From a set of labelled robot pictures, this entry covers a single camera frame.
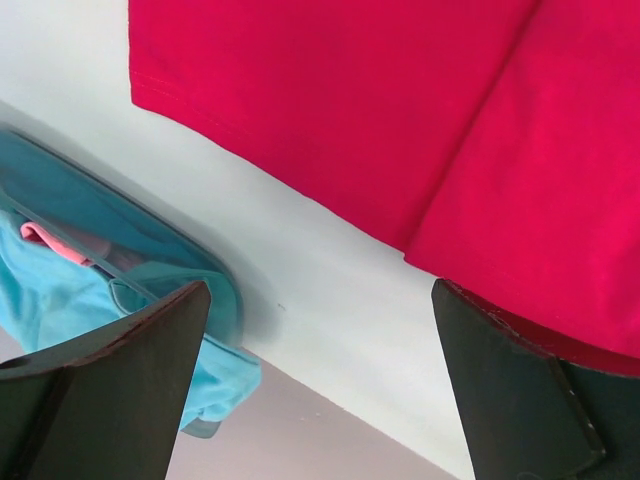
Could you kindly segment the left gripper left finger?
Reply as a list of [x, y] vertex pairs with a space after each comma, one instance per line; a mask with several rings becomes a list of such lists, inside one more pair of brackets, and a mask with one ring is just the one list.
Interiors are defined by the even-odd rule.
[[193, 282], [1, 365], [4, 479], [165, 478], [211, 296]]

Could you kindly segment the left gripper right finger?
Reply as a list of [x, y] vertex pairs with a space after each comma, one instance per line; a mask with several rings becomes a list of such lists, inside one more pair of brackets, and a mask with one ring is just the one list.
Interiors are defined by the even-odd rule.
[[437, 330], [478, 479], [636, 479], [639, 361], [446, 280]]

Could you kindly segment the red t shirt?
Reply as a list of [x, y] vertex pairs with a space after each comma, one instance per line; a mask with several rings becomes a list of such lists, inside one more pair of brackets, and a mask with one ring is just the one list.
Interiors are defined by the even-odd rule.
[[635, 1], [132, 1], [132, 102], [639, 372]]

